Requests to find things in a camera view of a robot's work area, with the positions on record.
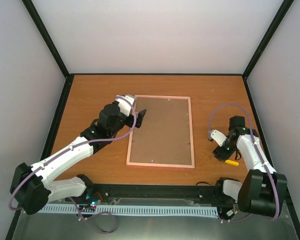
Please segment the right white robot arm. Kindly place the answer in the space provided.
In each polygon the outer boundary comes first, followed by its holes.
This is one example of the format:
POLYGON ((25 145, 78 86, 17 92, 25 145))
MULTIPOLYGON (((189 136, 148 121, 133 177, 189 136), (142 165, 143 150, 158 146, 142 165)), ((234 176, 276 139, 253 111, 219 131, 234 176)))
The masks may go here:
POLYGON ((217 193, 235 200, 242 212, 277 219, 288 180, 267 159, 257 131, 246 126, 243 116, 235 115, 229 119, 228 134, 213 129, 209 131, 209 140, 217 144, 212 152, 217 160, 225 163, 235 154, 247 168, 243 182, 221 177, 215 185, 217 193))

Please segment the pink picture frame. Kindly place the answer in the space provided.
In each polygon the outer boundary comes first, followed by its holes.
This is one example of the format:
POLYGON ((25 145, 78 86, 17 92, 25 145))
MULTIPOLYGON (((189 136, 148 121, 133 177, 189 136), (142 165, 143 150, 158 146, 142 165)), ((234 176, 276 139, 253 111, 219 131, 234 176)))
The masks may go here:
POLYGON ((191 98, 137 95, 142 126, 129 135, 128 166, 195 168, 191 98))

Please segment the yellow handled screwdriver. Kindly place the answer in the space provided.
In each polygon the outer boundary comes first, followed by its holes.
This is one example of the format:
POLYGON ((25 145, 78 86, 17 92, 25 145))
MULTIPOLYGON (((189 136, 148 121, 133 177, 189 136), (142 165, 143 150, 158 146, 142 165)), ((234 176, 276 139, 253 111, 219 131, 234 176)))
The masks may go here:
MULTIPOLYGON (((209 155, 209 157, 211 159, 215 159, 215 160, 218 160, 215 156, 212 156, 212 155, 209 155)), ((239 166, 239 163, 237 161, 234 161, 234 160, 230 160, 230 159, 227 159, 225 161, 222 161, 222 160, 218 160, 219 162, 222 162, 222 163, 225 163, 225 164, 228 164, 228 165, 231 165, 231 166, 235 166, 235 167, 238 167, 239 166)))

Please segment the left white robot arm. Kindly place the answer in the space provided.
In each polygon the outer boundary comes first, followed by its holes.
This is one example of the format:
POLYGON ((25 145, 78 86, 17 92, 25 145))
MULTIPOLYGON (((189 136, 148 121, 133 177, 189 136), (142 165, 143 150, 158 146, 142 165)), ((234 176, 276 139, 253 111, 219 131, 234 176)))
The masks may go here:
POLYGON ((65 198, 89 201, 94 195, 94 183, 84 174, 66 179, 56 178, 83 159, 86 159, 118 140, 118 132, 125 126, 140 128, 146 110, 136 112, 133 104, 115 100, 100 111, 73 142, 32 165, 21 163, 15 169, 10 193, 18 203, 11 210, 24 210, 28 215, 40 211, 46 204, 65 198))

